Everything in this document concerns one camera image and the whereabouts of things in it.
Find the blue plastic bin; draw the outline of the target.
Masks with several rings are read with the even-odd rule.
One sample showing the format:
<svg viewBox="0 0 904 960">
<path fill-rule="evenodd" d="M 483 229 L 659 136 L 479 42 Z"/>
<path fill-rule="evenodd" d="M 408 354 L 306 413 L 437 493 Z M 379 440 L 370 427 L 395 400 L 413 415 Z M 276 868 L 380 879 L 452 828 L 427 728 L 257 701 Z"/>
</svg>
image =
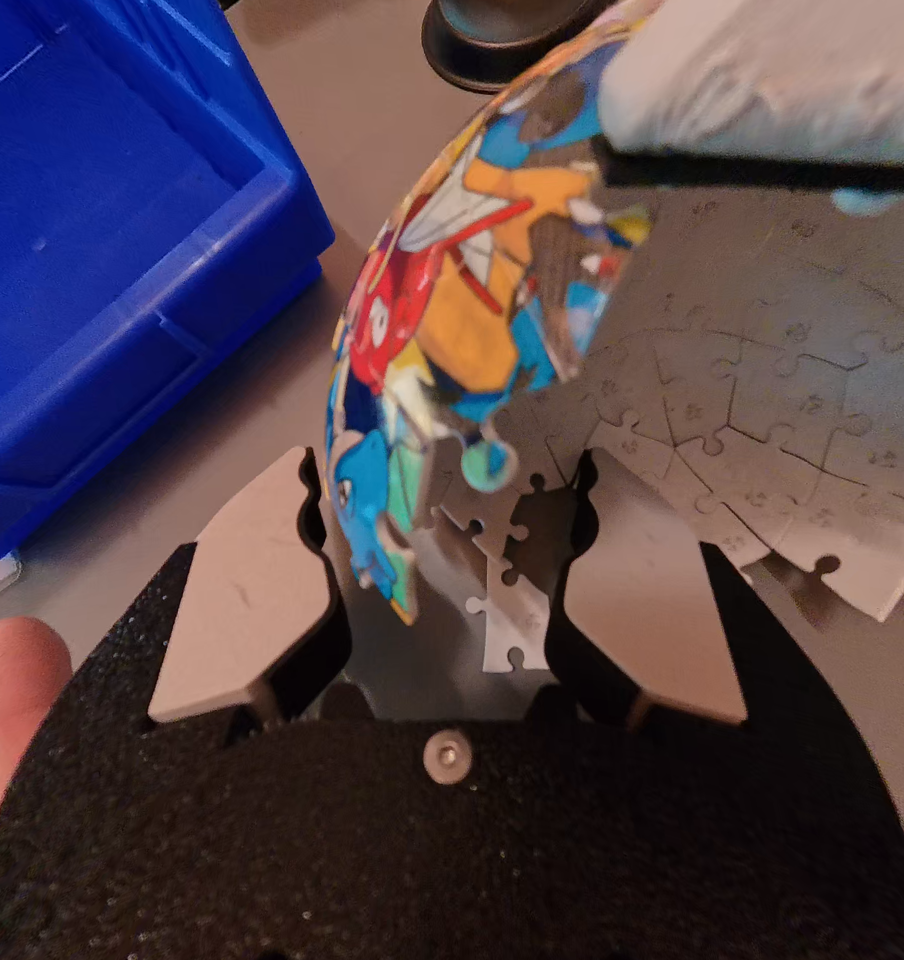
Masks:
<svg viewBox="0 0 904 960">
<path fill-rule="evenodd" d="M 334 239 L 218 2 L 0 1 L 0 558 Z"/>
</svg>

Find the white puzzle piece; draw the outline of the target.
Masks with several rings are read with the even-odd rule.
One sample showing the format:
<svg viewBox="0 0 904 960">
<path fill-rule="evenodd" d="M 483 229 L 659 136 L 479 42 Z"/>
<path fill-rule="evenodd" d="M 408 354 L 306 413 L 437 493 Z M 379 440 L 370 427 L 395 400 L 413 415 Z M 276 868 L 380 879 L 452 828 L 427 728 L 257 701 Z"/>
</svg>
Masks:
<svg viewBox="0 0 904 960">
<path fill-rule="evenodd" d="M 550 602 L 523 574 L 515 581 L 503 580 L 513 570 L 504 558 L 486 558 L 485 597 L 470 596 L 465 608 L 470 615 L 483 614 L 484 648 L 482 671 L 486 674 L 511 672 L 512 651 L 522 657 L 526 670 L 548 670 L 545 638 L 550 619 Z"/>
</svg>

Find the black round stand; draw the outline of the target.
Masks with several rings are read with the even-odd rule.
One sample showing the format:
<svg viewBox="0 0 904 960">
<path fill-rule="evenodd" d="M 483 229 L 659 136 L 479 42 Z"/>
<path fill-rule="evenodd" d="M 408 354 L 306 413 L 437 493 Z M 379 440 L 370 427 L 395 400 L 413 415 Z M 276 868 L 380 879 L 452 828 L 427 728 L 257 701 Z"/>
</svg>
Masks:
<svg viewBox="0 0 904 960">
<path fill-rule="evenodd" d="M 433 1 L 422 47 L 436 74 L 462 90 L 502 90 L 613 1 Z"/>
</svg>

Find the person's left hand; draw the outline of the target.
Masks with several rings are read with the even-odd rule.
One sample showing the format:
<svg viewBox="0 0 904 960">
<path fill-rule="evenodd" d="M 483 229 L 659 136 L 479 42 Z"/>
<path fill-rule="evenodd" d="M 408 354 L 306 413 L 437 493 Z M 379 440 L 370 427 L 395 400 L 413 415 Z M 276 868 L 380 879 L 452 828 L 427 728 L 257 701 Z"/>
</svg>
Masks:
<svg viewBox="0 0 904 960">
<path fill-rule="evenodd" d="M 18 764 L 73 677 L 71 654 L 41 619 L 0 620 L 0 805 Z"/>
</svg>

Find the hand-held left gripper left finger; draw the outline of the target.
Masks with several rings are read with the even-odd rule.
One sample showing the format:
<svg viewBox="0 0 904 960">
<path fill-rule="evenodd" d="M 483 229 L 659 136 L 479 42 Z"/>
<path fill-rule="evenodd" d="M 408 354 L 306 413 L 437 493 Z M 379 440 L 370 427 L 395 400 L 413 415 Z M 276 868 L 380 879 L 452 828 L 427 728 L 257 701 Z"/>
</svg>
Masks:
<svg viewBox="0 0 904 960">
<path fill-rule="evenodd" d="M 351 635 L 319 494 L 314 451 L 296 446 L 199 533 L 151 721 L 240 707 L 264 724 L 290 721 L 338 675 Z"/>
</svg>

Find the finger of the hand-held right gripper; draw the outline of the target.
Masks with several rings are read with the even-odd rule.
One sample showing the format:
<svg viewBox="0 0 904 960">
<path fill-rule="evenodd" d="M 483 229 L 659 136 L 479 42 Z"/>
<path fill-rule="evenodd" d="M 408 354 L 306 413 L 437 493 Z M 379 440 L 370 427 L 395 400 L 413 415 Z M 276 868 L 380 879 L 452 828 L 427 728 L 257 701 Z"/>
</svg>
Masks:
<svg viewBox="0 0 904 960">
<path fill-rule="evenodd" d="M 904 1 L 619 2 L 607 186 L 904 194 Z"/>
</svg>

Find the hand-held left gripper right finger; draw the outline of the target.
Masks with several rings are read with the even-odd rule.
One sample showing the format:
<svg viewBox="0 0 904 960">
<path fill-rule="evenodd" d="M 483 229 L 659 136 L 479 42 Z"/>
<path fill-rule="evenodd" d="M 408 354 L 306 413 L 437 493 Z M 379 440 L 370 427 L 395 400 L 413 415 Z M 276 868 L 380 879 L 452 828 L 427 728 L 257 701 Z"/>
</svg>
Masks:
<svg viewBox="0 0 904 960">
<path fill-rule="evenodd" d="M 739 726 L 744 694 L 699 541 L 644 480 L 601 448 L 584 456 L 590 544 L 559 580 L 546 657 L 585 714 L 637 728 L 652 709 Z"/>
</svg>

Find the colourful half-built puzzle ball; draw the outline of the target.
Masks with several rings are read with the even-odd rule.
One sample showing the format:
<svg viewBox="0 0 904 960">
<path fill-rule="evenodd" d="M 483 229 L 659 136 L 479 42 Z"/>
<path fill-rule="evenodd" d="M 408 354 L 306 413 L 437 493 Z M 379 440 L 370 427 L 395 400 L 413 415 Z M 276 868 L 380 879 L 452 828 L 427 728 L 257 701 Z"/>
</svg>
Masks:
<svg viewBox="0 0 904 960">
<path fill-rule="evenodd" d="M 326 419 L 326 490 L 353 573 L 406 623 L 417 616 L 419 526 L 436 443 L 489 498 L 521 455 L 496 426 L 521 395 L 585 378 L 593 344 L 656 221 L 605 198 L 598 94 L 626 44 L 605 11 L 509 83 L 443 149 L 373 241 L 338 320 Z M 634 307 L 606 374 L 585 387 L 595 420 L 666 450 L 634 471 L 696 478 L 683 510 L 727 525 L 748 565 L 789 542 L 820 492 L 874 498 L 904 452 L 904 413 L 867 405 L 859 371 L 904 352 L 904 313 L 843 287 L 822 263 L 789 272 L 772 299 L 661 319 Z"/>
</svg>

